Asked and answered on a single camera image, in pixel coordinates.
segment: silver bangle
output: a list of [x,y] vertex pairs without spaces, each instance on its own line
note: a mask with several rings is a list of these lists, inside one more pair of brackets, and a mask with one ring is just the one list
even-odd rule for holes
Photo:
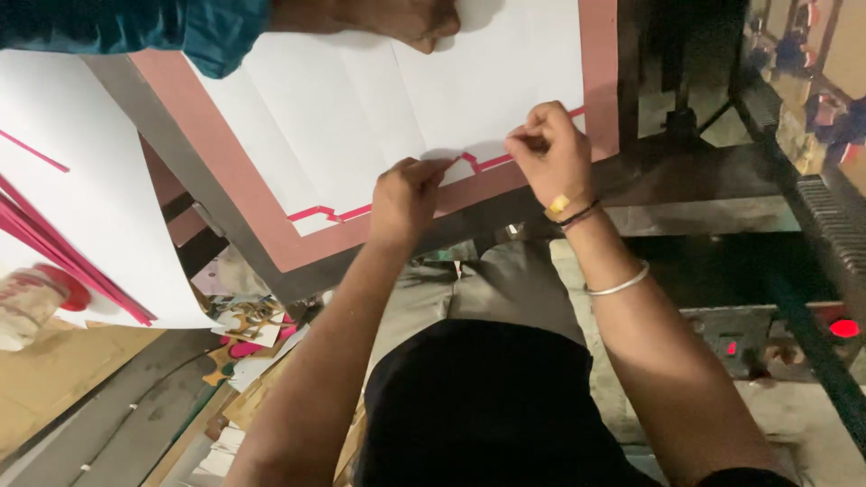
[[584,284],[584,293],[586,295],[592,295],[592,296],[612,295],[613,293],[617,293],[623,289],[630,288],[631,286],[634,286],[638,282],[641,282],[650,273],[650,263],[642,260],[641,265],[643,266],[643,269],[640,271],[640,273],[637,276],[634,276],[630,281],[628,281],[626,283],[623,283],[623,284],[616,286],[616,288],[605,289],[602,291],[593,291],[592,289],[589,289],[589,287],[586,284]]

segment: black bracelet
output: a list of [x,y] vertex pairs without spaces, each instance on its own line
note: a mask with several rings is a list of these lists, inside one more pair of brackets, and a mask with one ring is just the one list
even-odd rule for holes
[[594,210],[595,207],[598,206],[600,203],[601,203],[601,199],[595,198],[595,200],[592,203],[590,203],[589,206],[584,208],[582,211],[579,211],[579,212],[575,213],[574,215],[571,215],[570,217],[566,218],[565,220],[563,220],[561,222],[557,222],[557,223],[559,223],[560,227],[565,228],[569,224],[572,224],[572,223],[580,220],[581,218],[585,217],[587,213]]

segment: gray pants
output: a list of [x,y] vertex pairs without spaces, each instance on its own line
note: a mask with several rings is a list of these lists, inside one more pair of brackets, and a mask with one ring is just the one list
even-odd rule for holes
[[407,264],[385,307],[366,377],[391,350],[445,318],[536,327],[585,345],[549,246],[509,242],[461,263],[459,277],[454,263]]

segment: black shirt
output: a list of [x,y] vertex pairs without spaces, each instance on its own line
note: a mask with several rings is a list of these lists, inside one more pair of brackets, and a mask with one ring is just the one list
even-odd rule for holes
[[[542,329],[440,321],[373,368],[356,482],[657,486],[602,423],[591,365],[586,347]],[[754,469],[701,483],[717,485],[793,484]]]

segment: person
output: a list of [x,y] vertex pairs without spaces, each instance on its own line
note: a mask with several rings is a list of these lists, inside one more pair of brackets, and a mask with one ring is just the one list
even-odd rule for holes
[[[562,105],[535,107],[505,147],[541,204],[559,201],[604,346],[670,483],[794,485],[721,363],[598,207],[589,143]],[[658,485],[592,402],[591,356],[548,247],[506,243],[459,276],[453,263],[404,267],[449,164],[405,159],[379,178],[369,239],[224,485],[330,485],[362,386],[353,485]]]
[[456,0],[0,0],[0,49],[119,54],[183,50],[210,78],[263,32],[363,30],[430,54],[460,30]]

